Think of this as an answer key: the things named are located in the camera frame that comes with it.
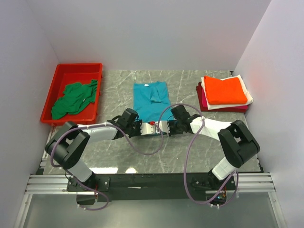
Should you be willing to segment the teal t shirt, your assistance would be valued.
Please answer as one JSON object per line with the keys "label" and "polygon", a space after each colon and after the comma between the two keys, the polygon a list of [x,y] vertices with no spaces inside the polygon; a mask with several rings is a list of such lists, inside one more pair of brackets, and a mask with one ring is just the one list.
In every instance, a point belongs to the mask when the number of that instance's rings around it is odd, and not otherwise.
{"label": "teal t shirt", "polygon": [[169,92],[165,82],[133,85],[133,110],[142,122],[169,121],[172,113]]}

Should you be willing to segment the orange t shirt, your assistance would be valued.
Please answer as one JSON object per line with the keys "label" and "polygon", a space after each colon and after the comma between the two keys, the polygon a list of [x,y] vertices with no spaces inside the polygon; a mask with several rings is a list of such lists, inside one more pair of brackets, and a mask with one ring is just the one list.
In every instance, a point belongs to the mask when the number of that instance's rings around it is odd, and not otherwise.
{"label": "orange t shirt", "polygon": [[210,105],[244,105],[247,97],[239,78],[225,80],[204,76],[205,95]]}

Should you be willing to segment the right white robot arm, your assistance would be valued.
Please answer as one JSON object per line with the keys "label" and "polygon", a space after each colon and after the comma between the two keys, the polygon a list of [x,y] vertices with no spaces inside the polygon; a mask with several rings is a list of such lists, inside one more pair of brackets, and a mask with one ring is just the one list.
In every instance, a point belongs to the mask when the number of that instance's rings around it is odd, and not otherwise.
{"label": "right white robot arm", "polygon": [[246,124],[241,120],[221,122],[208,119],[200,114],[190,115],[184,105],[171,105],[174,121],[168,121],[169,133],[191,133],[196,139],[204,135],[220,142],[224,158],[212,168],[207,177],[198,181],[205,189],[220,189],[229,175],[237,171],[247,161],[260,152],[260,146]]}

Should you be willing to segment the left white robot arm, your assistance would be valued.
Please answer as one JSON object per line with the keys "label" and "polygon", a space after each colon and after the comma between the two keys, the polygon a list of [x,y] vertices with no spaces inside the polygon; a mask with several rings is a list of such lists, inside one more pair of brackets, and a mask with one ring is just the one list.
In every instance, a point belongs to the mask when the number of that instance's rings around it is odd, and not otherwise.
{"label": "left white robot arm", "polygon": [[53,157],[53,162],[78,179],[79,187],[89,191],[96,189],[98,184],[95,173],[81,160],[87,144],[116,140],[125,135],[139,136],[141,124],[138,113],[131,108],[104,123],[80,125],[68,121],[49,140],[45,151]]}

